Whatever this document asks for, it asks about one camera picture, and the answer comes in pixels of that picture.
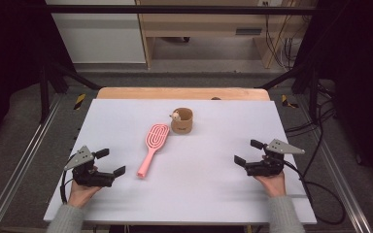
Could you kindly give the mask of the aluminium floor rail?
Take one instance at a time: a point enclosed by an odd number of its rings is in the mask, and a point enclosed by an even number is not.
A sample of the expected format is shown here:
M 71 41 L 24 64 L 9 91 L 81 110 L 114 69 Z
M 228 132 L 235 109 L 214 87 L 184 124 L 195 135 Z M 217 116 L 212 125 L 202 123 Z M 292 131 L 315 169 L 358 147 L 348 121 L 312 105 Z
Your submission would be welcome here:
M 329 149 L 323 136 L 323 131 L 317 129 L 313 132 L 315 139 L 320 143 L 319 150 L 322 154 L 322 160 L 328 171 L 329 176 L 337 190 L 339 198 L 347 212 L 347 215 L 356 231 L 356 233 L 373 233 L 370 224 L 363 213 L 356 197 L 351 190 L 345 176 L 335 161 L 332 152 Z
M 18 187 L 20 186 L 32 160 L 35 157 L 40 145 L 42 144 L 48 129 L 51 126 L 51 123 L 59 109 L 59 106 L 63 100 L 63 96 L 60 94 L 55 94 L 54 99 L 50 105 L 50 111 L 48 116 L 41 122 L 37 129 L 35 130 L 33 137 L 29 141 L 22 157 L 20 158 L 16 169 L 12 173 L 8 182 L 6 183 L 3 191 L 0 194 L 0 222 L 7 212 Z

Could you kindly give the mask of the light wooden desk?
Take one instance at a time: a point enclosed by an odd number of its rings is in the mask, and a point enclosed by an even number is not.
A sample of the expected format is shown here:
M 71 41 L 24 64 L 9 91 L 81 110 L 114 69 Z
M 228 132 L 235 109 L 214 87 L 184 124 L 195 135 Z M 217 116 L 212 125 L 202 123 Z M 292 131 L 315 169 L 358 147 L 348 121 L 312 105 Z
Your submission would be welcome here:
M 233 6 L 314 8 L 318 0 L 135 0 L 138 6 Z M 266 69 L 278 62 L 282 42 L 303 38 L 308 16 L 140 14 L 147 60 L 152 60 L 150 42 L 163 37 L 247 37 L 254 40 Z

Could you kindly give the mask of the black curtain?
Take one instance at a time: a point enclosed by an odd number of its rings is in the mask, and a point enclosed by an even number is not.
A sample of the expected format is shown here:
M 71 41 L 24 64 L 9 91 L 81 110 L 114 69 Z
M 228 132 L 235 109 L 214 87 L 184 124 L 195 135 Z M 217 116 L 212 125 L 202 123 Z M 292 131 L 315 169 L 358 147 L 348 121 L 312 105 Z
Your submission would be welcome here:
M 9 111 L 12 94 L 39 81 L 29 29 L 43 39 L 51 58 L 68 69 L 74 68 L 52 15 L 22 9 L 46 4 L 46 0 L 0 0 L 0 124 Z
M 373 0 L 318 0 L 295 63 L 313 60 L 373 168 Z

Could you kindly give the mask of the white table board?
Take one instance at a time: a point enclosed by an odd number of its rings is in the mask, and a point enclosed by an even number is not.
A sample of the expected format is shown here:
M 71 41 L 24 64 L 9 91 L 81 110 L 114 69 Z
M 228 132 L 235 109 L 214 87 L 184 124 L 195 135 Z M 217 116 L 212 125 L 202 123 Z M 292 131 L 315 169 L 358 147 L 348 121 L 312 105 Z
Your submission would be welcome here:
M 170 133 L 147 175 L 137 171 L 148 153 L 155 123 L 169 123 L 179 107 L 193 112 L 190 133 Z M 235 164 L 262 157 L 251 140 L 268 144 L 286 137 L 272 101 L 95 99 L 75 146 L 109 150 L 96 161 L 105 172 L 125 167 L 113 185 L 85 206 L 95 224 L 245 225 L 270 219 L 262 185 Z

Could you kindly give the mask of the brown cup with animal figure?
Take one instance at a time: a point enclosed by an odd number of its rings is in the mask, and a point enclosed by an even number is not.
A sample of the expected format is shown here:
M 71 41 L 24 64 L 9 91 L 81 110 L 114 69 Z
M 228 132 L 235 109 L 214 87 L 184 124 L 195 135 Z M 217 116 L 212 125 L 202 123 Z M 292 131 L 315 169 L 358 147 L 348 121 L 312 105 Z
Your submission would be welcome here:
M 170 115 L 171 129 L 177 134 L 187 134 L 192 130 L 193 112 L 189 108 L 177 108 Z

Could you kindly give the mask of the black frame strut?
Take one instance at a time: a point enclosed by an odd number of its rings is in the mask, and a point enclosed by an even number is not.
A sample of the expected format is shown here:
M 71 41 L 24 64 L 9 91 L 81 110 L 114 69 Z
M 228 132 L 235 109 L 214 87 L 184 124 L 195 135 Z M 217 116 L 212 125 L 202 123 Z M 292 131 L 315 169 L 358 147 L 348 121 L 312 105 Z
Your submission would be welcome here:
M 64 77 L 72 78 L 76 82 L 81 83 L 92 90 L 100 90 L 102 88 L 101 85 L 91 82 L 79 75 L 77 72 L 67 69 L 59 63 L 43 65 L 39 73 L 41 123 L 45 122 L 50 115 L 49 84 L 51 84 L 56 93 L 66 93 L 69 85 L 65 82 Z
M 309 88 L 308 116 L 314 123 L 317 123 L 319 75 L 314 64 L 302 62 L 291 70 L 283 73 L 278 78 L 260 85 L 259 88 L 269 90 L 277 84 L 282 83 L 290 78 L 295 78 L 295 81 L 291 87 L 294 94 L 303 94 L 306 88 Z

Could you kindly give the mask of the black horizontal frame bar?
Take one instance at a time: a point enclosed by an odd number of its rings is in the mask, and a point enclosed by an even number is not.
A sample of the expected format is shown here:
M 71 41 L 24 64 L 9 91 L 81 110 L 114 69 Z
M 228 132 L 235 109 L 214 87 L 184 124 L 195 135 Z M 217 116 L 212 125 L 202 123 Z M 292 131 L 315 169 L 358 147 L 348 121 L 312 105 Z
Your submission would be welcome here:
M 47 5 L 50 13 L 60 14 L 191 14 L 191 15 L 290 15 L 312 16 L 327 9 L 292 7 L 233 6 L 130 6 L 130 5 Z

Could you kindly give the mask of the person's right hand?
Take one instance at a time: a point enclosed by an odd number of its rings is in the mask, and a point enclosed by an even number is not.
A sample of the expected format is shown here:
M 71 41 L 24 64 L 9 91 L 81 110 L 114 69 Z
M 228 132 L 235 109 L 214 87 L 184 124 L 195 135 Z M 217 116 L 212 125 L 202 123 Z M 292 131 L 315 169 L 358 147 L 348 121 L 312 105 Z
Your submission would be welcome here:
M 274 198 L 287 195 L 284 172 L 280 172 L 275 176 L 254 176 L 254 178 L 261 183 L 269 197 Z

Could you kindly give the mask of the pink hairbrush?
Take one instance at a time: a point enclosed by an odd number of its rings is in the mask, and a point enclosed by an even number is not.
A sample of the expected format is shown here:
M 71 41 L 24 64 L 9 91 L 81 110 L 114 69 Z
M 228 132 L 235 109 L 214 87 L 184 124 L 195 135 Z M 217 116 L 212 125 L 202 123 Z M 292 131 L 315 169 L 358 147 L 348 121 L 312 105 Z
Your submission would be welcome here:
M 144 178 L 152 163 L 154 154 L 160 150 L 166 142 L 169 134 L 169 126 L 166 124 L 154 124 L 146 137 L 148 153 L 137 171 L 139 178 Z

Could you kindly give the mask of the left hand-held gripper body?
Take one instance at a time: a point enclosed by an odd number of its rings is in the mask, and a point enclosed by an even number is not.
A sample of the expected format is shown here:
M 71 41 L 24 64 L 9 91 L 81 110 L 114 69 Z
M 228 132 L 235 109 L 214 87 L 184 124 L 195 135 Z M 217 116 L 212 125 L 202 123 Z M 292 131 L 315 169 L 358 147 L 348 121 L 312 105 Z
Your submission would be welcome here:
M 72 171 L 73 180 L 79 185 L 111 187 L 115 177 L 113 173 L 99 172 L 94 168 L 96 159 L 87 146 L 82 146 L 66 163 L 64 170 Z

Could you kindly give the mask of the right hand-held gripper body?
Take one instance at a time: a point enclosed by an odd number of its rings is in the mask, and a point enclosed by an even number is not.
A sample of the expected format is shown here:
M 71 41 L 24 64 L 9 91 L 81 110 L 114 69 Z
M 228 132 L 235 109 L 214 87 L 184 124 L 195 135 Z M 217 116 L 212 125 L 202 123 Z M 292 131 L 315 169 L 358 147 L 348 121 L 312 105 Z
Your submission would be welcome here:
M 274 139 L 265 144 L 264 156 L 258 162 L 246 162 L 244 169 L 248 176 L 270 177 L 278 175 L 285 166 L 285 154 L 304 154 L 305 150 L 299 149 L 281 140 Z

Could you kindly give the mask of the wooden table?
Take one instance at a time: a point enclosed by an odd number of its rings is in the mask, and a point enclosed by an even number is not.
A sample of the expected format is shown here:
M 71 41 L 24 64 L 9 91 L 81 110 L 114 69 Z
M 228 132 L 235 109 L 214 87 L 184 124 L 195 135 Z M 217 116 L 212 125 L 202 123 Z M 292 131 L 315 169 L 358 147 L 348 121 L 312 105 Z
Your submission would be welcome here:
M 269 101 L 265 89 L 241 87 L 103 87 L 97 99 L 184 99 Z

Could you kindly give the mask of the person's left hand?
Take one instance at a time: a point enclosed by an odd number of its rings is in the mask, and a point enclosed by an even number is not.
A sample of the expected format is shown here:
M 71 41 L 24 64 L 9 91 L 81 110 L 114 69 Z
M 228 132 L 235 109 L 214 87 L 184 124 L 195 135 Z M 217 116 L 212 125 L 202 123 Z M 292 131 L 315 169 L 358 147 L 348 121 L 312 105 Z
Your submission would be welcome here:
M 101 190 L 100 186 L 84 186 L 72 181 L 71 190 L 67 204 L 75 208 L 83 208 L 95 193 Z

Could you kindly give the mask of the white cabinet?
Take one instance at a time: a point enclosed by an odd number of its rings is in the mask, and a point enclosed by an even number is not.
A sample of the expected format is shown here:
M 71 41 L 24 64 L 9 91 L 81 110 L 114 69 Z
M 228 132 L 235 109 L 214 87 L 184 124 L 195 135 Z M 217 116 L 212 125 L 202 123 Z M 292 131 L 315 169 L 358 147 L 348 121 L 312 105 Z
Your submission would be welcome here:
M 52 14 L 75 64 L 145 63 L 136 14 Z

